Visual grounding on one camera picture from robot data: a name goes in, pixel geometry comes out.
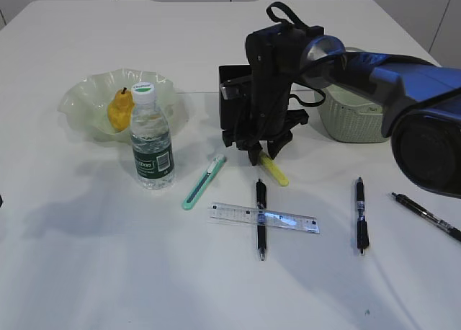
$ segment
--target black pen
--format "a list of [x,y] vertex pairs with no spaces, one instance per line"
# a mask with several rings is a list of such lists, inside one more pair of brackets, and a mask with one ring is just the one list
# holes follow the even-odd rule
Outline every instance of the black pen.
[[[258,209],[265,209],[267,206],[267,189],[266,185],[261,181],[258,180],[256,183],[256,206]],[[259,211],[258,213],[258,227],[257,227],[257,235],[258,235],[258,251],[261,257],[261,260],[266,259],[266,249],[267,249],[267,241],[266,241],[266,214],[264,211]]]
[[368,239],[367,221],[364,215],[365,195],[361,177],[357,180],[355,199],[357,201],[357,212],[359,213],[357,219],[357,248],[360,250],[360,253],[363,254],[363,250],[370,245],[370,240]]
[[413,211],[418,216],[432,223],[438,229],[442,229],[445,233],[450,235],[452,238],[455,238],[458,241],[461,241],[461,231],[456,229],[454,226],[436,217],[434,214],[430,213],[428,210],[426,210],[425,208],[420,206],[418,203],[408,198],[406,195],[397,195],[396,193],[393,193],[392,195],[394,196],[397,202],[405,206],[407,209]]

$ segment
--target bottle cap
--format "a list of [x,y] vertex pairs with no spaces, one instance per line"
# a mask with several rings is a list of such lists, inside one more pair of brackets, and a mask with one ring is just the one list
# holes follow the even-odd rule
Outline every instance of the bottle cap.
[[133,101],[136,104],[149,104],[156,100],[156,90],[152,83],[141,82],[134,84],[131,88]]

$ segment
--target glass bowl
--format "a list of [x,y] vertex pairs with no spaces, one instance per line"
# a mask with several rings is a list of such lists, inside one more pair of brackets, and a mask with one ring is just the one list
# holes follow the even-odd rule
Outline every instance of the glass bowl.
[[66,92],[58,111],[66,114],[72,129],[86,132],[97,141],[130,143],[130,129],[116,131],[107,117],[107,107],[118,90],[131,89],[139,81],[155,86],[171,134],[177,134],[188,120],[184,101],[174,91],[173,82],[155,72],[121,68],[89,76]]

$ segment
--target transparent ruler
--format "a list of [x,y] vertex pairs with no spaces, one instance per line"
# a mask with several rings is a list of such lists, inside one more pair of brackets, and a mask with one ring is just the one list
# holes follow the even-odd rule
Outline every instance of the transparent ruler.
[[233,222],[256,224],[259,211],[266,215],[266,226],[320,233],[317,218],[310,216],[294,215],[292,213],[278,213],[271,210],[258,210],[243,206],[214,202],[208,210],[211,218],[231,220]]

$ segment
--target pear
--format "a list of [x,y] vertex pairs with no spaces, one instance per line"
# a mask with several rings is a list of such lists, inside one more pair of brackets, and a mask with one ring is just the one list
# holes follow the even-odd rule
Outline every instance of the pear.
[[135,104],[130,90],[126,87],[117,91],[114,99],[109,103],[107,116],[110,124],[117,131],[122,131],[130,125],[131,111]]

